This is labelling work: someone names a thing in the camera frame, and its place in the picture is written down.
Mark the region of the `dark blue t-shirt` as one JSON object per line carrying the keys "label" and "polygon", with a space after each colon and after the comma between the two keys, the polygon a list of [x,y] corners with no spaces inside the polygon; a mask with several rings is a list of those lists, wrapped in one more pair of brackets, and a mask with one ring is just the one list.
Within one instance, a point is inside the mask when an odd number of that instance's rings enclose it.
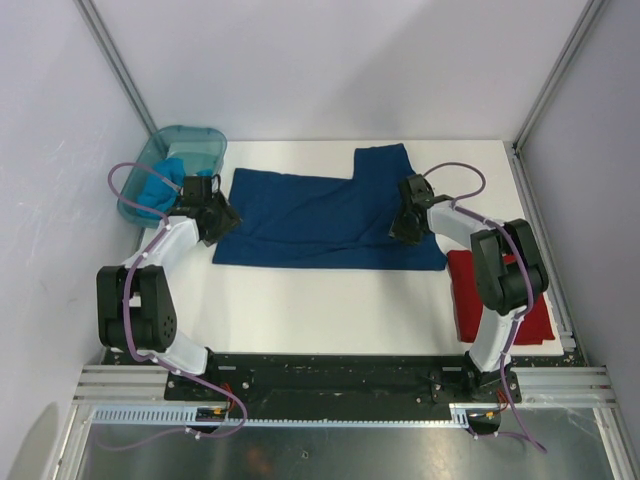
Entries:
{"label": "dark blue t-shirt", "polygon": [[219,265],[442,271],[434,235],[417,246],[389,234],[399,183],[414,172],[402,144],[358,148],[349,179],[238,168],[229,201],[241,224],[217,244]]}

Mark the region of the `aluminium frame post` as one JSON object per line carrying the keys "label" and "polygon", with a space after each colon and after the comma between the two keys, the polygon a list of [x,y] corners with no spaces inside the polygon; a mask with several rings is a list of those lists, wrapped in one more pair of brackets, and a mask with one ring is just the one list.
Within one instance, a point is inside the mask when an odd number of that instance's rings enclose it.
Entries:
{"label": "aluminium frame post", "polygon": [[131,105],[135,116],[146,134],[151,137],[158,131],[157,124],[96,3],[92,0],[73,0],[73,3]]}
{"label": "aluminium frame post", "polygon": [[512,149],[517,156],[522,155],[531,134],[541,121],[546,109],[560,89],[565,77],[577,60],[581,50],[585,47],[589,36],[597,26],[608,5],[609,1],[606,0],[589,0],[586,2],[523,124],[512,141]]}

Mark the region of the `aluminium frame post left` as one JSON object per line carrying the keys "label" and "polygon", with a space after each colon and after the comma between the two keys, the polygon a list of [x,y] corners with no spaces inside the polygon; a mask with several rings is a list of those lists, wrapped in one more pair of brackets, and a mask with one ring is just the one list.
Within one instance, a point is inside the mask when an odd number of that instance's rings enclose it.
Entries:
{"label": "aluminium frame post left", "polygon": [[96,3],[92,0],[73,0],[73,3],[131,105],[135,116],[146,134],[151,137],[158,131],[157,124]]}

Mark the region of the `light blue crumpled t-shirt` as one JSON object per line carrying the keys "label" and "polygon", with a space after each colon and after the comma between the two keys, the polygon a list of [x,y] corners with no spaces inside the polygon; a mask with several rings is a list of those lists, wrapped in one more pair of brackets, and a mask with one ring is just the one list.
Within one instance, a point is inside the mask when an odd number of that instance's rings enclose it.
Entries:
{"label": "light blue crumpled t-shirt", "polygon": [[[169,180],[178,187],[175,190],[159,177],[149,174],[141,193],[138,195],[136,202],[147,208],[153,209],[155,212],[167,213],[174,205],[178,197],[178,191],[184,185],[185,169],[182,159],[177,157],[167,158],[157,162],[153,166],[153,170]],[[143,218],[159,220],[160,215],[145,209],[136,209],[137,213]]]}

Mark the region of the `teal plastic bin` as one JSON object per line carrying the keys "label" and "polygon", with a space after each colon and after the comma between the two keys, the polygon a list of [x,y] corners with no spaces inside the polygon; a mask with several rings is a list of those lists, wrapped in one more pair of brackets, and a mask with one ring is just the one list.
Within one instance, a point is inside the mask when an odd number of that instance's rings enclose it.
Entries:
{"label": "teal plastic bin", "polygon": [[158,130],[129,172],[117,202],[119,213],[136,226],[155,229],[160,217],[131,204],[168,211],[185,177],[221,172],[226,149],[225,135],[213,128],[173,125]]}

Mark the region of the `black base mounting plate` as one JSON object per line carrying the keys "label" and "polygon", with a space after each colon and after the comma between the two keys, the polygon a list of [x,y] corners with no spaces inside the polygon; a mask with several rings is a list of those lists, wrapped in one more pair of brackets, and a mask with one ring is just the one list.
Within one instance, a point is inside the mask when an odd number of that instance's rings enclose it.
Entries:
{"label": "black base mounting plate", "polygon": [[405,408],[408,399],[444,403],[520,402],[511,370],[479,373],[465,356],[258,355],[212,353],[197,381],[169,374],[168,401],[223,401],[234,394],[253,417],[306,417]]}

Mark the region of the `folded red t-shirt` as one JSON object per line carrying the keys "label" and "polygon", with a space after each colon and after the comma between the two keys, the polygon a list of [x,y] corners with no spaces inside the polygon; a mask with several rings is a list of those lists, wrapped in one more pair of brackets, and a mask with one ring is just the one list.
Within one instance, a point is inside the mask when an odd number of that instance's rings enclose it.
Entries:
{"label": "folded red t-shirt", "polygon": [[[479,330],[484,305],[477,291],[472,253],[451,250],[447,253],[448,271],[452,282],[454,315],[461,342],[473,343]],[[521,323],[514,344],[542,345],[554,340],[551,319],[545,297],[540,295],[534,308]]]}

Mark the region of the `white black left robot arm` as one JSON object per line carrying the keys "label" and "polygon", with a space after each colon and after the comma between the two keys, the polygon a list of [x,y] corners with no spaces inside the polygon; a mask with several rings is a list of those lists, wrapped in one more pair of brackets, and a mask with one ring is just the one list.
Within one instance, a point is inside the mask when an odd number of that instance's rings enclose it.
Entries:
{"label": "white black left robot arm", "polygon": [[187,389],[202,400],[219,392],[221,376],[207,366],[208,349],[180,331],[168,274],[197,245],[210,247],[241,224],[220,184],[218,174],[187,176],[151,240],[96,277],[101,344],[188,374]]}

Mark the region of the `aluminium frame post right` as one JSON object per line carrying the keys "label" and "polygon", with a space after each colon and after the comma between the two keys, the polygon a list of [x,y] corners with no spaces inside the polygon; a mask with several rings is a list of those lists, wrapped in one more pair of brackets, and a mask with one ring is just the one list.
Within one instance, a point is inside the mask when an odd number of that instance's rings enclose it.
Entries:
{"label": "aluminium frame post right", "polygon": [[608,5],[609,1],[606,0],[589,0],[586,2],[523,124],[512,141],[512,149],[517,156],[522,155],[531,134],[541,121],[546,109],[560,89],[565,77],[577,60],[581,50],[585,47],[589,36],[597,26]]}

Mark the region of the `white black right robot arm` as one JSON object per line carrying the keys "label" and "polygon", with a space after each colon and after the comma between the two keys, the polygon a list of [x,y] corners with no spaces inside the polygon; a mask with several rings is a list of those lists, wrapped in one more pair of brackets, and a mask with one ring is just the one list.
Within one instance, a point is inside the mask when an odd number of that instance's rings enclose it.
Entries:
{"label": "white black right robot arm", "polygon": [[526,315],[549,286],[549,276],[530,224],[500,223],[436,195],[424,176],[402,180],[400,207],[389,235],[417,245],[430,234],[445,236],[472,254],[476,290],[483,304],[478,333],[454,384],[484,401],[506,376],[510,350]]}

